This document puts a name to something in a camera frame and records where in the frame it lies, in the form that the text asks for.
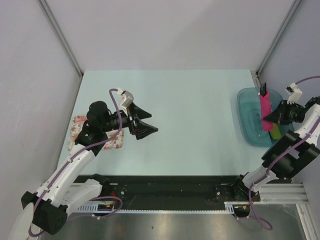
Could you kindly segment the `pink paper napkin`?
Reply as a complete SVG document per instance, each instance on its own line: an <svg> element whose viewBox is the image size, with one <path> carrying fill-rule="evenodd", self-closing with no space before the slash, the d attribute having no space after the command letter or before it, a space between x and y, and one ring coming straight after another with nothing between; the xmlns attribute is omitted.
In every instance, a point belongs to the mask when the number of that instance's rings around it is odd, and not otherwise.
<svg viewBox="0 0 320 240"><path fill-rule="evenodd" d="M259 94L259 102L260 102L260 112L261 112L261 124L262 129L265 132L270 132L274 130L274 126L272 122L264 120L269 114L272 113L271 103L270 103L270 93L267 90L265 95Z"/></svg>

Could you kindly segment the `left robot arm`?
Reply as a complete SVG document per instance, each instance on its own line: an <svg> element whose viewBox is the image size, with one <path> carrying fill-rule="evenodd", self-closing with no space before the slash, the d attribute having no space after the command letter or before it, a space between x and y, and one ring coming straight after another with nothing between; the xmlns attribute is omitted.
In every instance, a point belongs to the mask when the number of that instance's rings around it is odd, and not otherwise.
<svg viewBox="0 0 320 240"><path fill-rule="evenodd" d="M115 130L119 134L122 128L128 128L137 140L143 139L159 130L143 121L151 117L149 112L133 102L114 113L111 113L105 102L93 102L63 164L36 192L26 191L21 197L24 208L30 203L34 205L32 223L44 232L55 235L67 222L67 218L85 202L96 197L107 199L111 193L109 181L97 174L77 190L69 191L69 188L84 167L99 154L104 144L112 140L108 132Z"/></svg>

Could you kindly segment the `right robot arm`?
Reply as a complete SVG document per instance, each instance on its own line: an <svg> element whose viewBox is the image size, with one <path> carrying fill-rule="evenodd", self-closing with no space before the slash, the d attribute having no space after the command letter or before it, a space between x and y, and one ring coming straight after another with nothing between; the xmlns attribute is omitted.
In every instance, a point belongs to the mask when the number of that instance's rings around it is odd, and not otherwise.
<svg viewBox="0 0 320 240"><path fill-rule="evenodd" d="M315 160L320 149L320 98L312 97L305 105L282 100L277 108L264 117L278 125L300 123L299 129L288 130L262 156L262 164L256 170L239 175L230 188L231 196L242 201L250 199L259 189L275 180L290 179Z"/></svg>

